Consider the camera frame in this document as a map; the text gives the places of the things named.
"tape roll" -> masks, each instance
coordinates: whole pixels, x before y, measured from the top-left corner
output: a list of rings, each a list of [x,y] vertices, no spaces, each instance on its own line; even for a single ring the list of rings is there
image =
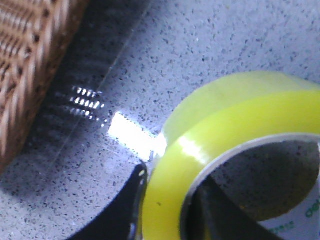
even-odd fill
[[[256,140],[292,134],[320,136],[316,83],[257,71],[226,76],[196,90],[163,128],[167,148],[146,190],[144,239],[181,239],[185,198],[200,173],[221,156]]]

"black object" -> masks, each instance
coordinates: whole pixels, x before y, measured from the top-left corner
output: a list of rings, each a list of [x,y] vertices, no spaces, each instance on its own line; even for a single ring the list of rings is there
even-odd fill
[[[146,165],[137,165],[113,202],[69,240],[138,240],[140,204],[147,180]]]
[[[192,201],[187,221],[188,240],[205,239],[206,230],[212,240],[281,240],[246,215],[210,176],[197,189]]]

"speckled gray surface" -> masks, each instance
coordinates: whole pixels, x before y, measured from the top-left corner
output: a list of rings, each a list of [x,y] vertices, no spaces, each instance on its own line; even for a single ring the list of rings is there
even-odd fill
[[[227,74],[320,82],[317,0],[92,2],[25,150],[1,176],[0,239],[63,240],[110,203],[139,161],[108,134],[114,116],[153,136],[182,99]],[[78,88],[102,92],[92,100],[104,107],[88,113],[99,121],[70,113],[88,110]]]

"woven rattan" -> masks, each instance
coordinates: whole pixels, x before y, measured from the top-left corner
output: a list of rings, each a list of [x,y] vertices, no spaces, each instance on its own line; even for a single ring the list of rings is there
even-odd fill
[[[0,0],[0,173],[22,149],[89,0]]]

